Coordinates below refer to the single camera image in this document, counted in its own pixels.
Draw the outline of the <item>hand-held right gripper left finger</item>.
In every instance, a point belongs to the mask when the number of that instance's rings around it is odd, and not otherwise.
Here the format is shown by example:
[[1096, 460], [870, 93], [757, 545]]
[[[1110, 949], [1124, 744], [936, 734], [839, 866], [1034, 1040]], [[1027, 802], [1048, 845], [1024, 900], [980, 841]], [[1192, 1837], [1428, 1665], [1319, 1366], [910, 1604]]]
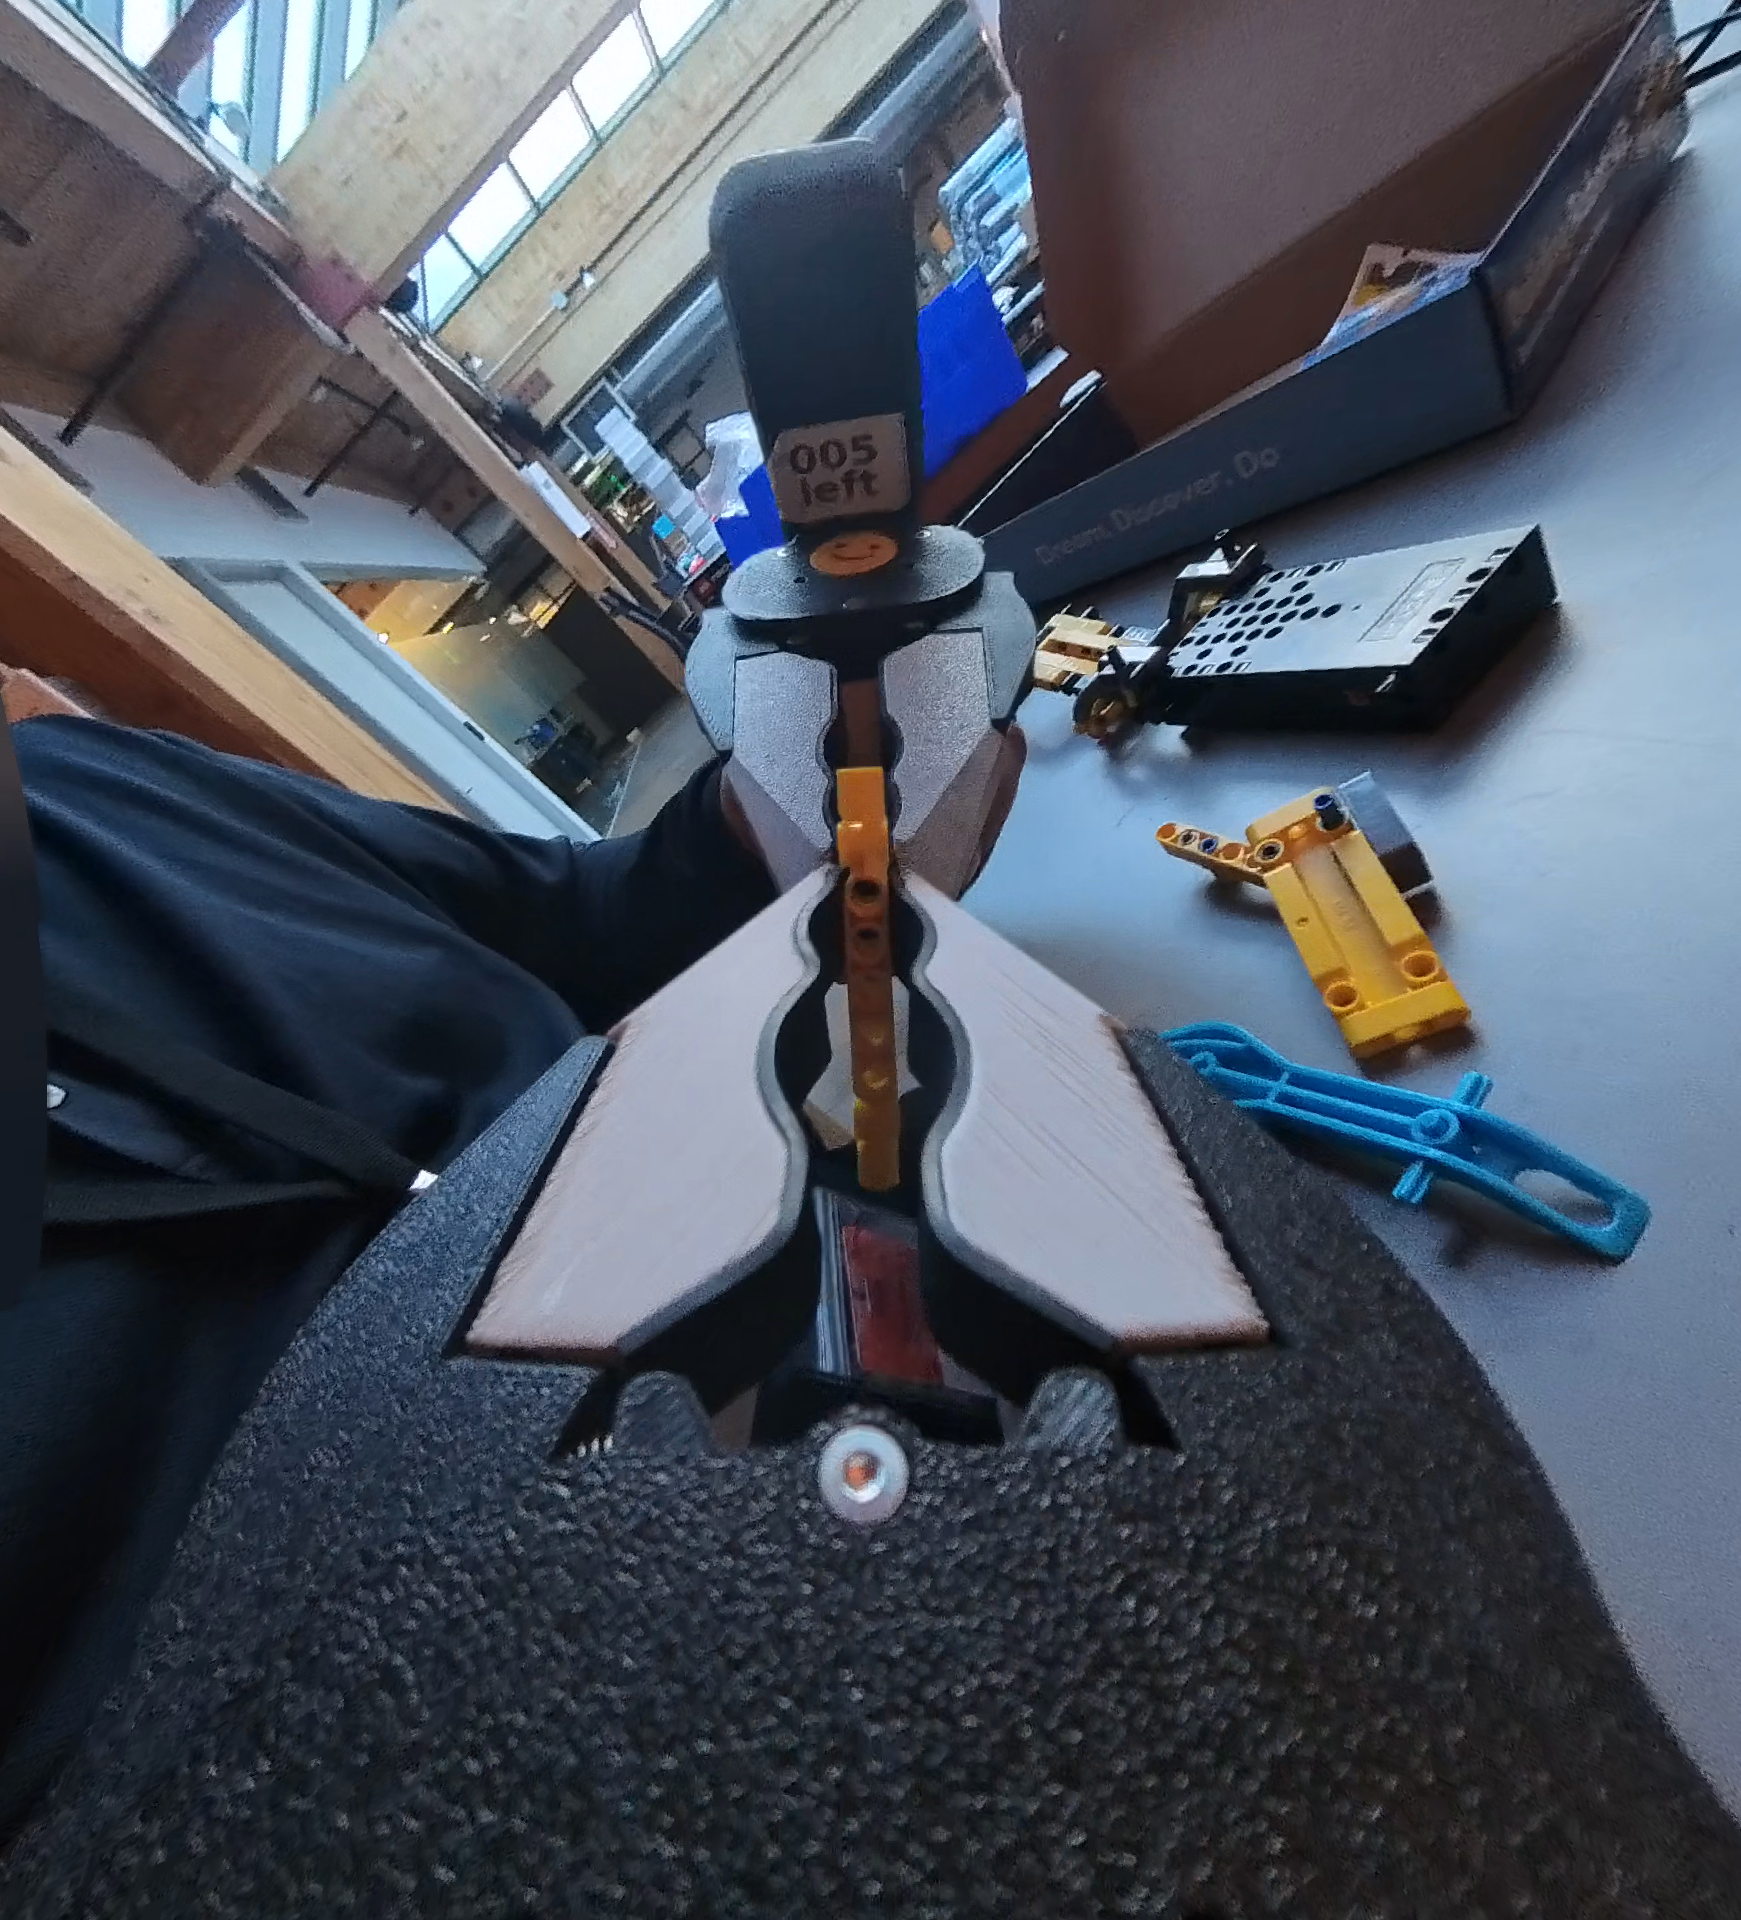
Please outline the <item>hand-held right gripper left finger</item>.
[[611, 1036], [565, 1144], [498, 1262], [466, 1345], [501, 1359], [640, 1359], [778, 1259], [809, 1195], [784, 1020], [823, 997], [816, 867]]

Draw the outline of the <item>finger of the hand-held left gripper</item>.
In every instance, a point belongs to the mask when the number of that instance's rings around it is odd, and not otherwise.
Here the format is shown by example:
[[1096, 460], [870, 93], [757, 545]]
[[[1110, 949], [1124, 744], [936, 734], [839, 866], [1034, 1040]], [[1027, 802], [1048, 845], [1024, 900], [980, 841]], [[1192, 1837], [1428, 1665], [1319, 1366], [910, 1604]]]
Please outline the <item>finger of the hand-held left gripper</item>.
[[891, 842], [905, 877], [938, 893], [975, 863], [997, 754], [983, 643], [910, 643], [883, 658], [883, 715], [897, 734]]
[[835, 866], [835, 723], [830, 661], [737, 658], [730, 783], [781, 893]]

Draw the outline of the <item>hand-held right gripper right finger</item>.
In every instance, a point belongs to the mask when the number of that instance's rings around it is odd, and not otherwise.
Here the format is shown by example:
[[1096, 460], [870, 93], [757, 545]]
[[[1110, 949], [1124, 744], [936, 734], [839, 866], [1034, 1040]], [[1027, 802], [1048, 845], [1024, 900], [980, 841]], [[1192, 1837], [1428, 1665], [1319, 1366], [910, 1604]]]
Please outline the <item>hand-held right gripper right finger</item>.
[[949, 1038], [949, 1092], [921, 1147], [938, 1246], [1100, 1354], [1267, 1342], [1122, 1024], [925, 880], [912, 1000]]

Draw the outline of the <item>orange perforated toy beam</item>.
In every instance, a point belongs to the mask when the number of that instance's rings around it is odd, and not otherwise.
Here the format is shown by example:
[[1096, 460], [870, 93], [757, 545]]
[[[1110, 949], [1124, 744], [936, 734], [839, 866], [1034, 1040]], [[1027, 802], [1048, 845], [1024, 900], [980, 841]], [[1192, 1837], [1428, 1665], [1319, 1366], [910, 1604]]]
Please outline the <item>orange perforated toy beam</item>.
[[888, 1193], [903, 1181], [903, 1060], [886, 768], [880, 764], [838, 768], [835, 801], [856, 1178], [867, 1193]]

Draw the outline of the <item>person's left forearm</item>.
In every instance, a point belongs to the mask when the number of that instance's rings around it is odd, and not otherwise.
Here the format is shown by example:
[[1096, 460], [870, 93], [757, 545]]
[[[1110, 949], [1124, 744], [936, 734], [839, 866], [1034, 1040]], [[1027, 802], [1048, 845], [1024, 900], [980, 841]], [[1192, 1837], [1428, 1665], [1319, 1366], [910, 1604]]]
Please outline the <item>person's left forearm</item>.
[[626, 841], [501, 835], [172, 733], [12, 730], [46, 990], [443, 1171], [774, 900], [706, 764]]

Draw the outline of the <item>grey desk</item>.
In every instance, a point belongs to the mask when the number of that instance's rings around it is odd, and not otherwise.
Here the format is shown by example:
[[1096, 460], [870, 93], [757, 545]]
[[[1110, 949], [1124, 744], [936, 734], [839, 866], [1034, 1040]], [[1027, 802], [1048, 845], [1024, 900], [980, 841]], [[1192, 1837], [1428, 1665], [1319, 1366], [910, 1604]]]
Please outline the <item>grey desk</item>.
[[1471, 1043], [1382, 1070], [1637, 1188], [1625, 1263], [1465, 1195], [1349, 1202], [1432, 1293], [1571, 1516], [1608, 1612], [1741, 1822], [1741, 74], [1513, 426], [1276, 520], [1276, 561], [1538, 524], [1561, 606], [1435, 733], [1144, 733], [1034, 695], [1021, 801], [969, 907], [1134, 1024], [1237, 1020], [1345, 1065], [1290, 939], [1154, 845], [1372, 768], [1440, 883]]

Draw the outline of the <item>person's left hand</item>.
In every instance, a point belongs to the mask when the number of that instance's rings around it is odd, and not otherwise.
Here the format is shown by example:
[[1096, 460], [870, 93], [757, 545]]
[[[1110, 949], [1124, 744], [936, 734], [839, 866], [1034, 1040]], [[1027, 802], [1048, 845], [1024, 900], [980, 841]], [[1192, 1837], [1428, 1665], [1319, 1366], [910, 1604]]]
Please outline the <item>person's left hand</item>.
[[[1027, 768], [1027, 734], [1024, 734], [1024, 726], [1011, 723], [1009, 733], [1004, 734], [1004, 747], [1001, 747], [1001, 754], [997, 754], [997, 774], [993, 780], [993, 795], [989, 795], [983, 828], [977, 832], [977, 853], [975, 853], [972, 870], [958, 889], [948, 889], [949, 900], [963, 900], [969, 893], [969, 889], [977, 884], [977, 877], [987, 870], [987, 866], [993, 863], [993, 853], [996, 853], [996, 845], [1004, 835], [1009, 812], [1014, 809], [1014, 797], [1021, 791], [1024, 768]], [[770, 877], [770, 863], [764, 860], [761, 841], [753, 832], [747, 812], [744, 812], [744, 802], [740, 802], [737, 790], [734, 790], [734, 764], [733, 760], [723, 760], [717, 767], [717, 790], [715, 791], [717, 791], [717, 809], [720, 809], [723, 825], [730, 828], [730, 835], [734, 836], [740, 852], [756, 857]]]

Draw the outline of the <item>large blue storage bin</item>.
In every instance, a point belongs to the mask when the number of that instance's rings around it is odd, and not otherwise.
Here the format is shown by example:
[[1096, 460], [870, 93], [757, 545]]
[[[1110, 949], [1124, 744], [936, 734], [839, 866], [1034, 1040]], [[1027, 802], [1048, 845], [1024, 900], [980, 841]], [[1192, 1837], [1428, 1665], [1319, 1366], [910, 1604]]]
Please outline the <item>large blue storage bin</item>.
[[938, 291], [915, 320], [921, 360], [925, 476], [1027, 395], [1027, 371], [977, 265]]

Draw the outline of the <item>black and gold brick assembly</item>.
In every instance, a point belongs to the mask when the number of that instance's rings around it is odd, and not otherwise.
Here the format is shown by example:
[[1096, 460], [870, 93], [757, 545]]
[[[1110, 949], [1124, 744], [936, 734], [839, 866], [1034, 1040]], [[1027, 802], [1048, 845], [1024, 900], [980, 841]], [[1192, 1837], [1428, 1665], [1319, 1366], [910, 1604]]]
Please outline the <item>black and gold brick assembly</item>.
[[1033, 689], [1071, 701], [1071, 726], [1102, 747], [1168, 719], [1172, 655], [1192, 627], [1243, 597], [1267, 572], [1261, 539], [1223, 532], [1177, 572], [1165, 623], [1134, 627], [1096, 611], [1059, 611], [1041, 627]]

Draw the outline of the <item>small blue storage bin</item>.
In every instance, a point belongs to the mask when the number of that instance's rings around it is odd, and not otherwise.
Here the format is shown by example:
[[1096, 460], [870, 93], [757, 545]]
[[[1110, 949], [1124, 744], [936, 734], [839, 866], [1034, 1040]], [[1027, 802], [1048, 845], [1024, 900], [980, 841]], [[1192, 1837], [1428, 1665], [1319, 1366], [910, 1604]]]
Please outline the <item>small blue storage bin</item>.
[[756, 554], [784, 545], [784, 518], [765, 466], [740, 477], [726, 511], [715, 518], [715, 532], [733, 572]]

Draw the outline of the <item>blue plastic brick separator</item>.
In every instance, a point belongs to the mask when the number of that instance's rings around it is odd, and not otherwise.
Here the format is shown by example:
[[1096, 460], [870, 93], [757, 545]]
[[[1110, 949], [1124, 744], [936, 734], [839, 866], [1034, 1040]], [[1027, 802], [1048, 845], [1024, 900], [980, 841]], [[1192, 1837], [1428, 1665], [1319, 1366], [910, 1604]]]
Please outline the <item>blue plastic brick separator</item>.
[[1300, 1065], [1226, 1020], [1182, 1024], [1161, 1043], [1263, 1125], [1397, 1164], [1399, 1205], [1459, 1188], [1602, 1262], [1629, 1262], [1652, 1228], [1635, 1188], [1493, 1115], [1485, 1071], [1435, 1098]]

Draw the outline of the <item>yellow brick assembly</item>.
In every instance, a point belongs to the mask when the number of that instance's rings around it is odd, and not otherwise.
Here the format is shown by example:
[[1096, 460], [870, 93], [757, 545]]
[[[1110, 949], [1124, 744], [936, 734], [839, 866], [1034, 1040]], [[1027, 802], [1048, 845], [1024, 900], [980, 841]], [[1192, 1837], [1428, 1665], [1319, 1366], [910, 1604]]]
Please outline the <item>yellow brick assembly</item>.
[[1154, 841], [1216, 883], [1267, 890], [1356, 1060], [1471, 1026], [1413, 907], [1430, 863], [1372, 773], [1312, 787], [1240, 835], [1161, 822]]

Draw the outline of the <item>black perforated battery box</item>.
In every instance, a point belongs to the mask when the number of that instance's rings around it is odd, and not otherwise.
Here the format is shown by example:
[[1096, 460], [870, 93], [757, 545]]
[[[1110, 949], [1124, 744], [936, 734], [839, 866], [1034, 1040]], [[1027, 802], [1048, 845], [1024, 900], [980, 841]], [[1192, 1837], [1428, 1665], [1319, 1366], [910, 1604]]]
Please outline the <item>black perforated battery box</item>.
[[1555, 602], [1538, 524], [1273, 568], [1170, 644], [1160, 723], [1424, 733]]

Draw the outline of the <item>dark blue cardboard box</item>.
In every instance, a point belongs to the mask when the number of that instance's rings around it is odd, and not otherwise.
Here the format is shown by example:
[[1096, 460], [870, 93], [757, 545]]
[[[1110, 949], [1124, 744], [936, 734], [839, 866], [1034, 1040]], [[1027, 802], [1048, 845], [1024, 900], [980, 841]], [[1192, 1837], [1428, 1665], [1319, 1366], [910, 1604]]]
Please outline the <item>dark blue cardboard box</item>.
[[[1047, 320], [1096, 374], [972, 505], [1055, 602], [1517, 418], [1687, 132], [1664, 4], [1004, 4]], [[1314, 368], [1365, 245], [1481, 252]]]

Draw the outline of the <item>colourful booklet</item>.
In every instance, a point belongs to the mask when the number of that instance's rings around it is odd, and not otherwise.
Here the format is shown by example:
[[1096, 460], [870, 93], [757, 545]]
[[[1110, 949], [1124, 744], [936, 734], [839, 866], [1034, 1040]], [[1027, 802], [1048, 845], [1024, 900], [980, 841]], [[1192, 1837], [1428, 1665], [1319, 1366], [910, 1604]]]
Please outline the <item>colourful booklet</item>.
[[1478, 264], [1481, 252], [1445, 252], [1399, 242], [1365, 245], [1335, 323], [1300, 365], [1314, 368], [1329, 357], [1360, 346], [1379, 329], [1457, 291], [1472, 276]]

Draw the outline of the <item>person's black clothing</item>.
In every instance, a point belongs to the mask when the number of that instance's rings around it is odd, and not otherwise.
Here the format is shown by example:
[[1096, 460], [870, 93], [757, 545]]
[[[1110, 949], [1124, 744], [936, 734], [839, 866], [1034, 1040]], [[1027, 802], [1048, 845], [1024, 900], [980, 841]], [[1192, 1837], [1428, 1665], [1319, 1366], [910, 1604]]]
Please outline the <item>person's black clothing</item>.
[[0, 1308], [0, 1851], [128, 1670], [261, 1379], [394, 1214], [333, 1188], [74, 1195]]

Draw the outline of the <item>wooden workbench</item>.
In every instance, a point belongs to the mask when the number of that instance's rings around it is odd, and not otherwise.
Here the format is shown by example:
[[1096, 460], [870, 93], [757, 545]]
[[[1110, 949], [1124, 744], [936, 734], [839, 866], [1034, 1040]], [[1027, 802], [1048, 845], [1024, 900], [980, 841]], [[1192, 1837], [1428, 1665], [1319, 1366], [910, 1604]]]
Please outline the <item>wooden workbench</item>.
[[74, 681], [122, 723], [456, 812], [4, 423], [0, 661]]

